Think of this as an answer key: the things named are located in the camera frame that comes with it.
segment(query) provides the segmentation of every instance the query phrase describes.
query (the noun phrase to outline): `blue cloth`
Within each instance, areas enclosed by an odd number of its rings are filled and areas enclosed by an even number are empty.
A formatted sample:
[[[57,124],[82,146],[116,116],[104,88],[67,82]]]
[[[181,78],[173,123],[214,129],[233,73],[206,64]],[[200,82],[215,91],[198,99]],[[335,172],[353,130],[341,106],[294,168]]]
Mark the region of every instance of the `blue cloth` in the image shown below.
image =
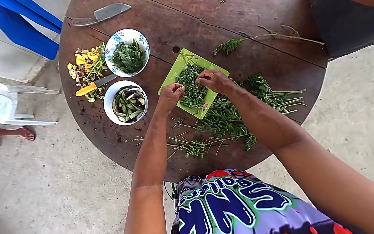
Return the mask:
[[[32,0],[0,0],[0,29],[15,44],[53,60],[59,45],[35,29],[21,15],[56,33],[62,22]]]

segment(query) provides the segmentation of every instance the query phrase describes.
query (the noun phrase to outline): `knife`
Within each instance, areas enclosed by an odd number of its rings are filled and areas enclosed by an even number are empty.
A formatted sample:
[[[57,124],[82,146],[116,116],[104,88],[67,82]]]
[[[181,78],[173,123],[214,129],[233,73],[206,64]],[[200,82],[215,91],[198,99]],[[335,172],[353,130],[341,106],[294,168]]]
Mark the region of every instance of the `knife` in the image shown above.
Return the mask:
[[[117,75],[112,74],[112,75],[106,76],[102,79],[98,79],[95,82],[91,82],[89,86],[84,87],[84,88],[80,89],[79,91],[77,91],[76,96],[80,97],[80,96],[83,96],[85,94],[88,94],[88,93],[92,92],[93,90],[97,89],[98,87],[101,87],[102,85],[108,83],[109,81],[111,81],[111,80],[113,80],[117,77],[118,77]]]
[[[98,9],[93,12],[93,15],[89,18],[76,18],[71,21],[73,26],[87,26],[96,24],[103,20],[109,19],[115,15],[118,15],[128,9],[132,8],[130,5],[123,3],[113,3],[104,8]]]

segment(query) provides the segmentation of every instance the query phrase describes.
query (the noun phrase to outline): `gray floor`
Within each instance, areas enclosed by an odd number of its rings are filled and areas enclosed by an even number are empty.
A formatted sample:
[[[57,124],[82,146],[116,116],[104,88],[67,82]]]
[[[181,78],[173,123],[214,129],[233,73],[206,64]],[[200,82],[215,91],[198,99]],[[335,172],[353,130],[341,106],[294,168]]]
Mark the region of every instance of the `gray floor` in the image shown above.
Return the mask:
[[[60,89],[52,63],[36,85]],[[122,233],[131,172],[87,140],[64,95],[23,94],[25,113],[59,120],[35,127],[37,140],[4,137],[0,146],[0,233]],[[329,64],[303,127],[326,149],[374,181],[374,46]],[[308,200],[275,157],[248,170]],[[167,227],[174,214],[164,195]]]

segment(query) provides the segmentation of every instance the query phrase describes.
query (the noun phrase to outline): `colorful shirt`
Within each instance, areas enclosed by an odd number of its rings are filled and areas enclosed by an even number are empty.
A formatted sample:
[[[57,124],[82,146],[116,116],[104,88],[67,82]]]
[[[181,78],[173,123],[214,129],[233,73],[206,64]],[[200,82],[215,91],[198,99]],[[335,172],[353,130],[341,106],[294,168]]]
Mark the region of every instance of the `colorful shirt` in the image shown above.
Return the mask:
[[[173,184],[172,234],[352,234],[305,201],[226,169]]]

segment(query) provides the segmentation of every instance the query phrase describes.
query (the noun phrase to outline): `orange knife handle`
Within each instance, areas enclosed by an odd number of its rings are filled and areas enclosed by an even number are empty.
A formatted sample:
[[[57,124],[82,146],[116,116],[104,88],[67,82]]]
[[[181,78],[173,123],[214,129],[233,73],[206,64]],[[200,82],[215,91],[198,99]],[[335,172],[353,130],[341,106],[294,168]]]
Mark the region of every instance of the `orange knife handle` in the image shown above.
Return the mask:
[[[97,88],[98,87],[96,86],[95,82],[91,82],[89,86],[84,87],[84,88],[80,89],[79,91],[77,91],[76,96],[77,97],[83,96],[85,94],[88,94],[88,93],[92,92],[93,90],[95,90]]]

